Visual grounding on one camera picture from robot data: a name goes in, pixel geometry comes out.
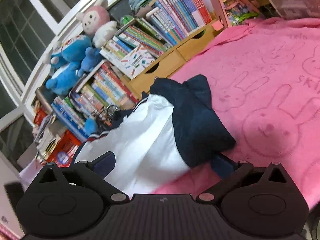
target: bed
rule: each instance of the bed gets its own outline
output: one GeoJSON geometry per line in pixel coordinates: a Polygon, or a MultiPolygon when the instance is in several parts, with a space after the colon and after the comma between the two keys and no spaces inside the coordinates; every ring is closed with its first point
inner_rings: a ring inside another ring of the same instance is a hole
{"type": "MultiPolygon", "coordinates": [[[[212,108],[237,141],[224,154],[258,167],[281,162],[313,208],[320,200],[320,19],[228,28],[172,79],[197,74],[207,77],[212,108]]],[[[207,163],[156,193],[197,195],[219,180],[207,163]]]]}

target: wooden drawer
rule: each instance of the wooden drawer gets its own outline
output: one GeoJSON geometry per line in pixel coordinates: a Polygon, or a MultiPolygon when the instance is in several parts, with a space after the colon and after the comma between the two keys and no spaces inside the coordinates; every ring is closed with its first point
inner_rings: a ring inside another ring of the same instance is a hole
{"type": "Polygon", "coordinates": [[[197,34],[195,37],[186,41],[177,48],[186,61],[189,61],[193,56],[201,52],[208,45],[208,43],[218,35],[218,32],[215,31],[211,25],[209,25],[204,30],[204,33],[202,35],[201,34],[202,33],[197,34]]]}
{"type": "Polygon", "coordinates": [[[180,68],[185,61],[176,52],[173,51],[163,58],[155,66],[151,67],[147,72],[139,74],[136,78],[129,82],[134,91],[141,97],[141,92],[149,92],[150,86],[156,77],[168,77],[171,73],[180,68]]]}

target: bunny face print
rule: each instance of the bunny face print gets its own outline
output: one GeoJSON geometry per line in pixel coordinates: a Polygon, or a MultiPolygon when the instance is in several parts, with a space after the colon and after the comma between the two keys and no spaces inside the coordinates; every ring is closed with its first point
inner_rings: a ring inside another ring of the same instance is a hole
{"type": "Polygon", "coordinates": [[[320,46],[315,47],[313,56],[303,62],[302,68],[308,74],[320,78],[320,46]]]}
{"type": "Polygon", "coordinates": [[[247,144],[259,155],[279,158],[291,153],[300,140],[300,125],[320,108],[320,98],[310,99],[296,117],[280,108],[292,87],[281,86],[265,108],[251,112],[243,123],[247,144]]]}
{"type": "Polygon", "coordinates": [[[293,46],[283,45],[279,47],[276,45],[272,52],[267,53],[262,57],[262,61],[266,64],[273,65],[289,63],[294,59],[295,53],[297,53],[304,44],[304,42],[297,42],[293,46]]]}
{"type": "Polygon", "coordinates": [[[248,72],[243,72],[239,75],[228,87],[219,88],[217,82],[215,86],[211,87],[212,91],[212,108],[218,112],[227,112],[232,108],[238,108],[242,106],[247,98],[247,95],[259,87],[263,86],[269,81],[268,77],[263,77],[256,80],[246,89],[238,87],[247,76],[248,72]]]}

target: drawer handle cutout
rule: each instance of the drawer handle cutout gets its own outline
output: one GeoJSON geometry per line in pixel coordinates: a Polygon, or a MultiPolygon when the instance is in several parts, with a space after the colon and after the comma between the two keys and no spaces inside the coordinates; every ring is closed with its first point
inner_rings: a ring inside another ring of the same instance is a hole
{"type": "Polygon", "coordinates": [[[204,33],[205,33],[205,30],[203,30],[202,32],[200,32],[197,35],[195,35],[194,37],[192,37],[192,39],[199,39],[204,35],[204,33]]]}
{"type": "Polygon", "coordinates": [[[146,74],[153,73],[154,71],[157,70],[158,67],[159,67],[159,62],[155,64],[152,68],[150,68],[148,71],[146,71],[146,74]]]}

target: white wall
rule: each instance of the white wall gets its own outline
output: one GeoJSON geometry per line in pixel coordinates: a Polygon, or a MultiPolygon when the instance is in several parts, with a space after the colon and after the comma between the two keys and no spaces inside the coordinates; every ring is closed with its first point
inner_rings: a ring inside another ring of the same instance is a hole
{"type": "Polygon", "coordinates": [[[17,236],[22,237],[23,231],[20,228],[17,217],[10,205],[7,194],[3,185],[8,182],[19,181],[18,171],[9,163],[0,151],[0,223],[7,226],[17,236]],[[1,218],[5,217],[7,222],[2,222],[1,218]]]}

